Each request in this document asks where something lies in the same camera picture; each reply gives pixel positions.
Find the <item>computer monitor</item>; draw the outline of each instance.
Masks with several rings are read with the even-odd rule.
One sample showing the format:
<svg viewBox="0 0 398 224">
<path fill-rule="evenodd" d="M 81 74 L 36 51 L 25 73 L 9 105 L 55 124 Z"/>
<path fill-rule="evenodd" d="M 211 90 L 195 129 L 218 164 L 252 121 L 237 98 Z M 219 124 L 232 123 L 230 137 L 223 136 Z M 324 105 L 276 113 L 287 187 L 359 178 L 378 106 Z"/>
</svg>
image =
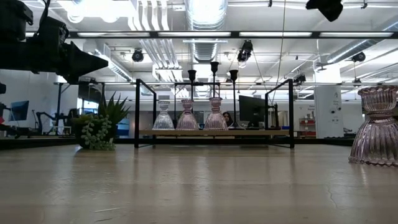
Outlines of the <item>computer monitor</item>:
<svg viewBox="0 0 398 224">
<path fill-rule="evenodd" d="M 239 119 L 241 121 L 252 121 L 255 117 L 264 121 L 265 115 L 266 102 L 264 99 L 239 96 Z"/>
<path fill-rule="evenodd" d="M 24 121 L 27 119 L 29 101 L 13 102 L 10 106 L 9 121 Z"/>
</svg>

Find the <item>plant pot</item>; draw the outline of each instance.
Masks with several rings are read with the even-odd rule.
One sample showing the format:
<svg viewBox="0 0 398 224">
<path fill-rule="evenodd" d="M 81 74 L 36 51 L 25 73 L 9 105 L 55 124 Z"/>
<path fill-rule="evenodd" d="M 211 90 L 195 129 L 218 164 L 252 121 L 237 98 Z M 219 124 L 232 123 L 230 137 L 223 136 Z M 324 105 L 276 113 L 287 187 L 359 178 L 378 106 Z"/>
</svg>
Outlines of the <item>plant pot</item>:
<svg viewBox="0 0 398 224">
<path fill-rule="evenodd" d="M 86 126 L 87 124 L 76 124 L 75 125 L 75 131 L 76 131 L 76 140 L 78 141 L 78 144 L 83 148 L 83 149 L 89 149 L 90 146 L 87 145 L 85 143 L 85 140 L 81 138 L 82 135 L 86 134 L 83 133 L 83 127 Z M 93 128 L 93 131 L 90 132 L 91 135 L 95 135 L 98 133 L 98 131 L 101 129 L 101 125 L 95 124 Z M 117 125 L 112 125 L 111 128 L 108 130 L 108 133 L 105 135 L 105 137 L 103 138 L 103 141 L 109 142 L 110 140 L 112 140 L 115 138 L 116 136 L 116 132 L 118 130 L 118 126 Z"/>
</svg>

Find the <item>glass candle holder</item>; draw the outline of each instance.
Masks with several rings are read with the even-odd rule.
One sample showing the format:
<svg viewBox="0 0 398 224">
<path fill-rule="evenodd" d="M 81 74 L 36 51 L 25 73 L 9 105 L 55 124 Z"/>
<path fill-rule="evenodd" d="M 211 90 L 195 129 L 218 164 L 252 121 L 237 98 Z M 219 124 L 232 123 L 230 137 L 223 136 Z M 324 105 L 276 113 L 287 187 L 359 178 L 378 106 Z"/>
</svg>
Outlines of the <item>glass candle holder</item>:
<svg viewBox="0 0 398 224">
<path fill-rule="evenodd" d="M 159 101 L 158 104 L 160 106 L 160 113 L 155 120 L 152 130 L 174 130 L 172 118 L 167 112 L 170 102 Z"/>
<path fill-rule="evenodd" d="M 224 116 L 220 112 L 220 97 L 209 99 L 211 103 L 211 113 L 206 119 L 205 130 L 228 130 Z"/>
<path fill-rule="evenodd" d="M 350 162 L 398 166 L 398 124 L 392 117 L 397 90 L 396 86 L 377 86 L 358 91 L 368 118 L 356 134 Z"/>
<path fill-rule="evenodd" d="M 193 100 L 182 100 L 181 103 L 184 111 L 178 119 L 176 130 L 199 130 L 197 120 L 192 114 Z"/>
</svg>

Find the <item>woman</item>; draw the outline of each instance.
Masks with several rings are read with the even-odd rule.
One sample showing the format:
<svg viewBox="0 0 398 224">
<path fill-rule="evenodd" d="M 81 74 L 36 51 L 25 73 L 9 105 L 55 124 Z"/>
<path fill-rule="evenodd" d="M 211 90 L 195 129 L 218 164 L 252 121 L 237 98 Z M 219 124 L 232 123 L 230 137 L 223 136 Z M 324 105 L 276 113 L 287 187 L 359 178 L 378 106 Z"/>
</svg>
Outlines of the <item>woman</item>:
<svg viewBox="0 0 398 224">
<path fill-rule="evenodd" d="M 231 126 L 233 123 L 234 123 L 234 121 L 232 120 L 232 118 L 231 118 L 231 115 L 228 113 L 228 112 L 224 112 L 223 113 L 223 116 L 224 116 L 224 119 L 225 119 L 225 121 L 226 121 L 226 125 L 229 127 L 229 126 Z"/>
</svg>

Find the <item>wooden shelf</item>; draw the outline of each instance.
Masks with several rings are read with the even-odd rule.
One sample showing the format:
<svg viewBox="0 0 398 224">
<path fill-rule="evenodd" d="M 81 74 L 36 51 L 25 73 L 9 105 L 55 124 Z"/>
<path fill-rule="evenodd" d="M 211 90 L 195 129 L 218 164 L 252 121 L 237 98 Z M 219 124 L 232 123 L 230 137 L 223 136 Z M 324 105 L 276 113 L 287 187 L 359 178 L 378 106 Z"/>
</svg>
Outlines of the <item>wooden shelf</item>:
<svg viewBox="0 0 398 224">
<path fill-rule="evenodd" d="M 230 130 L 230 131 L 140 130 L 139 134 L 159 135 L 159 136 L 269 136 L 269 135 L 289 135 L 289 130 Z"/>
</svg>

